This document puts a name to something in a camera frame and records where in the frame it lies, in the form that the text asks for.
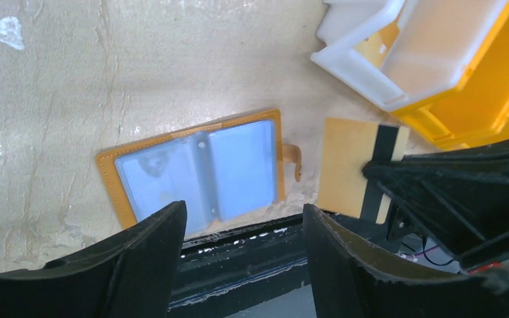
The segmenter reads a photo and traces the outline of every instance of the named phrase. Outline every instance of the marble floor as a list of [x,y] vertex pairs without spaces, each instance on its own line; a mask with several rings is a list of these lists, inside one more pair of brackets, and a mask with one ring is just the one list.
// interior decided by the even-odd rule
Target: marble floor
[[[392,121],[310,62],[321,1],[0,1],[0,272],[38,268],[120,225],[94,156],[262,107],[282,111],[304,175],[287,199],[210,231],[293,213],[317,197],[326,116]],[[413,136],[408,152],[433,148]]]

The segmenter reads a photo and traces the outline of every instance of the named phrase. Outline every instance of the plastic storage bin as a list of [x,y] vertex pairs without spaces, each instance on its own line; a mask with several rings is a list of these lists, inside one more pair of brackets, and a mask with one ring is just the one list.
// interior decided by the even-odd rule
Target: plastic storage bin
[[331,32],[329,19],[338,17],[335,7],[347,10],[362,2],[377,3],[331,4],[332,13],[327,13],[317,33],[327,48],[311,56],[314,62],[440,148],[509,136],[505,128],[509,120],[509,0],[407,0],[401,7],[395,1],[382,1],[383,11],[400,12],[383,15],[381,23],[375,20],[375,28],[365,28],[378,28],[381,34],[397,24],[396,40],[392,47],[382,47],[385,57],[380,64],[374,52],[356,52],[359,40],[370,42],[373,37],[364,34],[363,24],[344,29],[343,37],[337,36],[335,42],[331,41],[334,36],[323,34]]

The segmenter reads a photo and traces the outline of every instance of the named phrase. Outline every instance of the cable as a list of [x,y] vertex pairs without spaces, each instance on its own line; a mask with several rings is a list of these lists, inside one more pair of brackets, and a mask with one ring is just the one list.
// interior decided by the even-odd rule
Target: cable
[[408,248],[408,249],[410,249],[413,253],[415,253],[415,252],[416,252],[416,250],[415,250],[414,248],[412,248],[411,246],[408,246],[407,244],[405,244],[405,243],[403,243],[403,242],[401,242],[401,245],[402,245],[402,246],[405,246],[405,247],[406,247],[406,248]]
[[431,248],[429,248],[429,249],[427,249],[427,250],[424,250],[424,249],[423,249],[421,252],[414,254],[414,256],[421,256],[422,254],[427,253],[427,252],[430,252],[431,250],[435,250],[435,249],[437,249],[437,248],[439,248],[439,247],[440,247],[440,246],[435,245],[435,246],[433,246],[433,247],[431,247]]
[[438,264],[438,263],[433,262],[430,258],[428,258],[428,255],[426,255],[426,252],[427,252],[427,250],[426,250],[426,237],[422,237],[422,250],[424,250],[424,252],[422,252],[422,254],[424,255],[424,259],[427,260],[432,265],[446,266],[446,265],[450,265],[451,263],[455,262],[455,260],[452,258],[452,259],[450,259],[449,261],[447,261],[444,264]]

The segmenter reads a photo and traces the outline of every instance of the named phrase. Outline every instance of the open card holder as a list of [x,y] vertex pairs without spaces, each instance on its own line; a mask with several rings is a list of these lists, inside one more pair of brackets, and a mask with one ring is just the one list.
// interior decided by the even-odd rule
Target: open card holder
[[96,163],[124,229],[184,200],[190,234],[285,199],[284,159],[299,181],[301,152],[281,131],[277,109],[243,113],[105,150]]

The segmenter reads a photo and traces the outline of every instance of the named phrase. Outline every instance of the cardboard piece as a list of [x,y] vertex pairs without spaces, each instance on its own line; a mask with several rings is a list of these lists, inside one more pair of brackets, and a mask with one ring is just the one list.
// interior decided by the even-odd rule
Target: cardboard piece
[[390,198],[362,175],[372,160],[401,160],[410,130],[328,117],[325,120],[317,205],[377,224],[385,222]]

